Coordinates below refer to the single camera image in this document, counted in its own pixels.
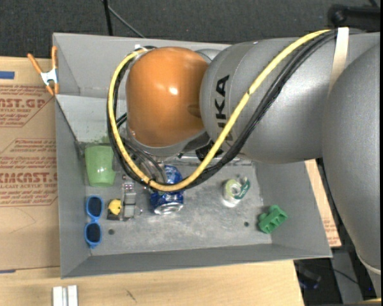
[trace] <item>yellow cable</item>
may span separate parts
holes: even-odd
[[[115,82],[117,80],[117,77],[122,70],[122,68],[125,66],[127,62],[132,60],[134,57],[143,54],[144,52],[147,52],[147,50],[142,50],[140,52],[132,52],[131,54],[127,55],[122,62],[119,64],[119,66],[116,68],[114,76],[112,77],[110,86],[109,86],[109,95],[108,95],[108,113],[109,113],[109,120],[110,125],[112,126],[112,132],[114,134],[114,137],[116,139],[117,145],[119,147],[119,150],[121,151],[125,161],[128,163],[128,166],[132,169],[132,171],[141,178],[145,184],[149,185],[150,187],[157,189],[159,191],[179,191],[183,188],[185,188],[187,185],[191,184],[207,167],[207,165],[211,162],[219,148],[221,147],[222,143],[226,139],[227,135],[230,133],[230,130],[232,129],[232,126],[236,123],[237,118],[245,105],[247,104],[248,100],[250,99],[250,96],[260,87],[261,83],[266,79],[266,77],[274,70],[277,65],[279,65],[280,62],[284,60],[289,54],[293,53],[296,48],[300,47],[302,44],[316,38],[317,36],[327,32],[327,30],[317,31],[314,33],[307,34],[303,36],[302,38],[299,38],[295,42],[291,43],[288,47],[286,47],[284,50],[282,50],[261,72],[261,74],[255,79],[255,81],[251,84],[248,91],[244,94],[244,96],[241,98],[240,102],[232,112],[229,121],[224,126],[222,132],[218,136],[217,140],[215,141],[214,145],[211,147],[210,151],[207,153],[204,160],[200,163],[200,165],[196,168],[196,170],[187,178],[184,180],[178,182],[174,185],[164,185],[159,184],[153,180],[151,180],[148,176],[146,176],[132,161],[131,157],[127,153],[123,143],[122,139],[119,135],[118,128],[116,126],[116,119],[114,116],[114,109],[113,109],[113,93],[114,93],[114,87]]]

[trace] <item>cardboard box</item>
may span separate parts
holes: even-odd
[[[15,72],[0,80],[0,270],[56,266],[54,98],[27,58],[0,57],[0,70]]]

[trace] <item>green block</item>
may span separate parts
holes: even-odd
[[[288,219],[287,214],[278,205],[272,205],[268,213],[258,216],[258,228],[264,233],[271,233],[286,219]]]

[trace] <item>orange clamp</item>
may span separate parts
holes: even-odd
[[[41,78],[43,79],[44,84],[46,85],[46,88],[48,92],[51,95],[58,94],[59,92],[59,83],[58,83],[58,60],[57,60],[57,47],[53,46],[51,49],[51,63],[52,63],[52,69],[46,73],[43,72],[40,65],[38,64],[37,60],[34,58],[32,54],[27,54],[27,58],[31,61],[33,64],[34,69],[36,72],[41,75]],[[54,83],[54,88],[51,88],[50,82]]]

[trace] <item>blue sunglasses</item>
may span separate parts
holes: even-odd
[[[103,199],[99,196],[91,195],[87,198],[85,210],[87,215],[91,218],[91,222],[85,225],[84,238],[89,245],[89,248],[95,248],[102,240],[102,231],[98,220],[102,215],[103,208]]]

